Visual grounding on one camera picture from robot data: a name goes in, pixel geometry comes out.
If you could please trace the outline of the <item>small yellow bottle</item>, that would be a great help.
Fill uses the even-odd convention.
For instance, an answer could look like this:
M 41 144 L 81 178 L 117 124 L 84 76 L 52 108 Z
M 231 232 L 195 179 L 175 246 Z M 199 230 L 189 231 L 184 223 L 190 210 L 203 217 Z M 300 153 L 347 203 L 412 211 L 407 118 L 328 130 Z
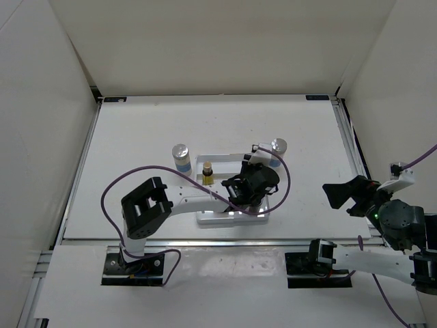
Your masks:
M 212 164 L 209 161 L 203 163 L 202 167 L 202 185 L 208 186 L 214 184 Z

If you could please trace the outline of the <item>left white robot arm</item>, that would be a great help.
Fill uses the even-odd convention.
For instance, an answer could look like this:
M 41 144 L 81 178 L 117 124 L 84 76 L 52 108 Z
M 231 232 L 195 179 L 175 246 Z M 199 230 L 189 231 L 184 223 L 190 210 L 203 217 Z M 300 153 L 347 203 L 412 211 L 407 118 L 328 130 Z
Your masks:
M 119 265 L 127 273 L 141 270 L 146 257 L 146 239 L 156 233 L 168 218 L 196 212 L 254 216 L 264 199 L 279 190 L 279 175 L 261 163 L 244 165 L 239 174 L 209 186 L 168 167 L 150 165 L 134 171 L 146 169 L 175 173 L 192 185 L 168 187 L 161 178 L 152 177 L 122 198 L 124 227 Z

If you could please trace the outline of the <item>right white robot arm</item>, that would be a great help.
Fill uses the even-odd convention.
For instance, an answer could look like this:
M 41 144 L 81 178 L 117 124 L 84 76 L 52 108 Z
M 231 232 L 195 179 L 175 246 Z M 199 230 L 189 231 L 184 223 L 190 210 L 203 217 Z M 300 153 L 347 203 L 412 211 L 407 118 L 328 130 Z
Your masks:
M 425 294 L 436 294 L 436 216 L 393 197 L 414 182 L 414 177 L 403 172 L 384 183 L 356 176 L 342 184 L 324 184 L 330 207 L 339 209 L 353 200 L 348 214 L 367 218 L 389 249 L 350 249 L 315 239 L 307 255 L 309 269 L 314 273 L 326 269 L 361 271 L 396 279 Z

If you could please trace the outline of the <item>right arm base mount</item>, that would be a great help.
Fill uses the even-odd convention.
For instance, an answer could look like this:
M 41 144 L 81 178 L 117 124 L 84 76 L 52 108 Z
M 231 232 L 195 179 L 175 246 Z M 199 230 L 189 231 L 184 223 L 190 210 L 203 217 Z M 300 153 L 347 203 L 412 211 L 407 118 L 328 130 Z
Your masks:
M 351 288 L 352 273 L 334 269 L 337 244 L 315 239 L 307 252 L 286 252 L 285 270 L 289 289 Z

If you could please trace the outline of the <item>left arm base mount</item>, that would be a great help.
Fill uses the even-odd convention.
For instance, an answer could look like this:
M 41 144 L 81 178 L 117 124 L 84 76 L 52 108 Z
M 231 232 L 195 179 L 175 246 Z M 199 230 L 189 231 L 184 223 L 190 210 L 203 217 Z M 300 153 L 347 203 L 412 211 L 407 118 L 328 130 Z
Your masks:
M 127 263 L 120 250 L 108 251 L 102 270 L 102 286 L 159 287 L 163 284 L 165 251 L 145 253 L 145 258 Z

